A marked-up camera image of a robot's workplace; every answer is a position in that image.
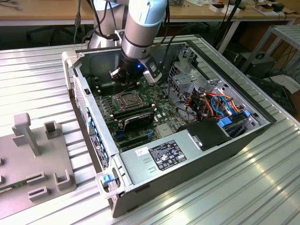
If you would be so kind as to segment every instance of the gray 3d printed holder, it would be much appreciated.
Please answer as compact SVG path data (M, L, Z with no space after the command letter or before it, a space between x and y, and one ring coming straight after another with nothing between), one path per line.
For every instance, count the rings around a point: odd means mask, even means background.
M61 125L30 129L27 113L14 116L14 135L0 137L0 219L76 188Z

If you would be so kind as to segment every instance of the wooden desk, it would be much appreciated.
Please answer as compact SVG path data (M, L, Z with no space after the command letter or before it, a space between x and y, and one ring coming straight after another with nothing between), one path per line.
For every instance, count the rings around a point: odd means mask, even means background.
M0 26L67 25L74 24L78 0L17 0L22 11L0 6ZM182 7L170 6L171 22L220 22L223 13L215 13L204 5L199 7L185 2ZM82 24L93 24L93 12L86 0L81 5ZM232 25L222 42L219 52L223 53L238 25L242 21L284 21L293 24L299 16L296 14L278 17L264 16L247 5L244 11L236 14Z

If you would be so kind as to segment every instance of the blue plastic tab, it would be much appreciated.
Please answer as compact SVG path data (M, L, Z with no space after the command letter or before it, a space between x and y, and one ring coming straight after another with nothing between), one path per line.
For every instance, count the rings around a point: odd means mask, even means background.
M248 110L244 111L245 116L249 117L251 115L251 113Z
M107 174L107 175L104 175L102 178L101 178L101 182L103 185L106 185L110 182L113 182L115 180L114 178L114 175L113 174Z
M88 126L90 126L92 123L93 123L92 118L89 117L89 118L88 118Z
M224 117L224 118L219 119L218 123L221 127L225 127L226 125L231 124L232 121L228 117Z

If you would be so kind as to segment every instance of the metal shelf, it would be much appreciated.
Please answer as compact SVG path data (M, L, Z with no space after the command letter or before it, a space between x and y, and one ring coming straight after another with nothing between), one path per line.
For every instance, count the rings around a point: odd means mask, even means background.
M300 124L203 39L192 40L262 105L277 123L238 155L112 218L94 182L95 170L70 104L61 53L85 45L0 52L0 135L13 113L27 111L32 128L62 123L77 189L0 221L4 224L265 224L300 221ZM203 71L211 68L199 63Z
M241 68L242 72L245 72L249 67L252 60L255 58L257 53L261 50L263 45L268 41L271 34L275 34L277 38L272 43L272 45L267 50L267 54L271 55L278 45L280 40L286 41L294 48L300 50L300 26L298 25L283 25L283 26L270 26L265 35L262 37L261 41L258 43L256 48L251 53L250 57L247 59L243 67ZM292 66L288 69L287 73L289 74L293 69L300 64L300 58L293 63Z

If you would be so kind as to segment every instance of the power supply label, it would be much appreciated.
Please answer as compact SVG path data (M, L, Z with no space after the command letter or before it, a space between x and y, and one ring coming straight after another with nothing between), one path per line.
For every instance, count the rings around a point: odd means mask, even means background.
M166 170L187 158L174 140L149 149L159 170Z

